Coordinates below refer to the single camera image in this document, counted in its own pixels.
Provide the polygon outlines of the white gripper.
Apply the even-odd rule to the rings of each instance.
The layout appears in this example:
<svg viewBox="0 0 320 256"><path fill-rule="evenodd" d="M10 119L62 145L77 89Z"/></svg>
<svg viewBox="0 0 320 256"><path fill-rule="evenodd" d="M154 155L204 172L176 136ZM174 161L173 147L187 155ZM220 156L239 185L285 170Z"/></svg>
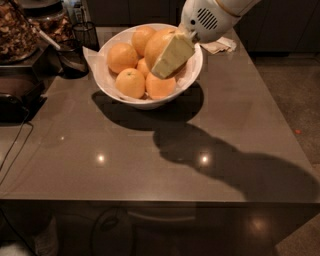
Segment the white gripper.
<svg viewBox="0 0 320 256"><path fill-rule="evenodd" d="M179 24L185 34L181 31L173 34L153 64L151 73L160 79L173 76L194 55L193 42L216 41L240 18L225 0L186 0Z"/></svg>

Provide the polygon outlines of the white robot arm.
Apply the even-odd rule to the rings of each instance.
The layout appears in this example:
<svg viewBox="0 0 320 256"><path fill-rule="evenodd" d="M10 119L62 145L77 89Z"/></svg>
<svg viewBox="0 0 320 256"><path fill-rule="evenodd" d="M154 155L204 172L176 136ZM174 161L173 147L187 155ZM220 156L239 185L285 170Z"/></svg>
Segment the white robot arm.
<svg viewBox="0 0 320 256"><path fill-rule="evenodd" d="M171 77L194 55L196 43L218 40L260 1L186 0L178 29L151 64L151 73L161 79Z"/></svg>

